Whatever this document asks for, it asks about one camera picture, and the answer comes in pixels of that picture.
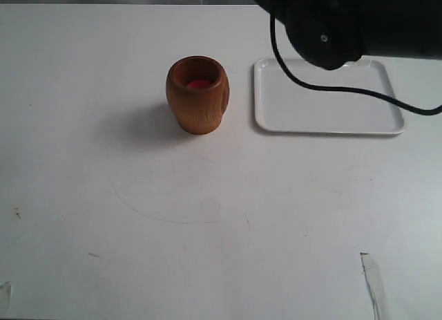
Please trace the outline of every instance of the white table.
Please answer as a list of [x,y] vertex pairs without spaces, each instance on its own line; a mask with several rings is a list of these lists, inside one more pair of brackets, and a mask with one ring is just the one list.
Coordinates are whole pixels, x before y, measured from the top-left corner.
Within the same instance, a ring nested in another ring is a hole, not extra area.
[[[230,78],[210,135],[166,106],[187,55]],[[404,113],[389,139],[261,133],[268,56],[256,6],[0,6],[3,315],[371,320],[369,252],[394,319],[438,319],[442,117]],[[399,98],[440,103],[442,62],[378,60]]]

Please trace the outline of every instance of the black cable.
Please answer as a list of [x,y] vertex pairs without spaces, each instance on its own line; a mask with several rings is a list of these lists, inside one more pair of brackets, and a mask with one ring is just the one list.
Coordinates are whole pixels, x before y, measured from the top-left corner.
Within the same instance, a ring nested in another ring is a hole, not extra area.
[[438,115],[438,114],[442,113],[442,105],[440,105],[439,107],[436,107],[434,109],[421,109],[421,108],[417,108],[415,106],[411,106],[409,104],[406,104],[405,102],[399,101],[393,97],[390,97],[389,95],[385,95],[385,94],[378,93],[375,91],[365,90],[363,88],[353,88],[353,87],[344,87],[344,86],[319,86],[319,85],[313,85],[313,84],[308,84],[306,82],[303,82],[302,80],[295,77],[293,75],[293,73],[291,73],[291,71],[287,67],[286,63],[284,63],[284,60],[282,59],[282,57],[279,53],[278,45],[276,43],[275,22],[276,22],[275,12],[272,11],[270,13],[271,48],[273,49],[273,53],[275,55],[276,61],[278,61],[281,69],[284,71],[284,73],[287,75],[287,77],[290,78],[297,85],[304,87],[304,88],[308,88],[309,90],[314,90],[314,91],[345,92],[345,93],[356,93],[356,94],[362,94],[362,95],[369,95],[371,97],[377,97],[378,99],[384,100],[386,102],[389,102],[390,104],[393,104],[397,107],[405,109],[406,111],[411,111],[412,113],[415,113],[418,115],[433,116],[433,115]]

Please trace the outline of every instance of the wooden cup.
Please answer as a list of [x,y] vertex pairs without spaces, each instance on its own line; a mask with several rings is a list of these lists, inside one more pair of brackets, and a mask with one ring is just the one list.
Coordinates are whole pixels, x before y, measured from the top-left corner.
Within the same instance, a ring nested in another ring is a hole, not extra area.
[[167,75],[167,102],[180,126],[195,135],[204,135],[219,127],[229,103],[229,93],[225,70],[209,57],[181,59]]

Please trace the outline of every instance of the red object inside cup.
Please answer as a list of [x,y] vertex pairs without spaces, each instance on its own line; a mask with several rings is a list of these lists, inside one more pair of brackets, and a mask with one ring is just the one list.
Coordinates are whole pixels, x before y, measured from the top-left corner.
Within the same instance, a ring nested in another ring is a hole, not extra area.
[[187,88],[206,88],[212,85],[212,82],[207,79],[198,79],[193,80],[192,82],[187,84]]

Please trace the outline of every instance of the white tray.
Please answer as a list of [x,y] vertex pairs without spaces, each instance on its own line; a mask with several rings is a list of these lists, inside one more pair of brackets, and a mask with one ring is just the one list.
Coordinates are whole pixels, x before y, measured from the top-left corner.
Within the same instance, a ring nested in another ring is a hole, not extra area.
[[[285,62],[305,82],[394,96],[384,66],[376,61],[363,59],[335,71],[301,59]],[[275,59],[255,63],[255,119],[264,130],[288,133],[398,135],[405,127],[399,108],[366,95],[307,90],[293,83]]]

